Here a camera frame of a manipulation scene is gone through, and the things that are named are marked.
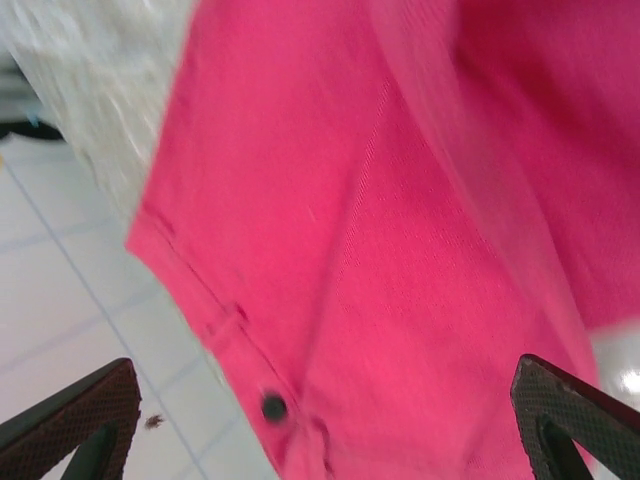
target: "button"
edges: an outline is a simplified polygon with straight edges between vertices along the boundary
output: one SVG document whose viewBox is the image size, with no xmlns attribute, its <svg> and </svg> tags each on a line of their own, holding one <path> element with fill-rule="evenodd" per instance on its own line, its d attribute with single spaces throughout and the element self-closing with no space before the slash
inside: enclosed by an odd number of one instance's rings
<svg viewBox="0 0 640 480">
<path fill-rule="evenodd" d="M 267 393 L 262 399 L 262 415 L 269 423 L 279 423 L 287 416 L 287 404 L 277 393 Z"/>
</svg>

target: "pink shirt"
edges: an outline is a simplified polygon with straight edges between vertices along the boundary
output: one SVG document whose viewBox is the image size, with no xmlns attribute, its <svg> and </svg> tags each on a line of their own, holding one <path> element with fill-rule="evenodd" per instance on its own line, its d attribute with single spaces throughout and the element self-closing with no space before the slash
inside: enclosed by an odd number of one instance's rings
<svg viewBox="0 0 640 480">
<path fill-rule="evenodd" d="M 531 478 L 519 356 L 593 381 L 587 328 L 640 313 L 638 25 L 202 1 L 128 246 L 283 478 Z"/>
</svg>

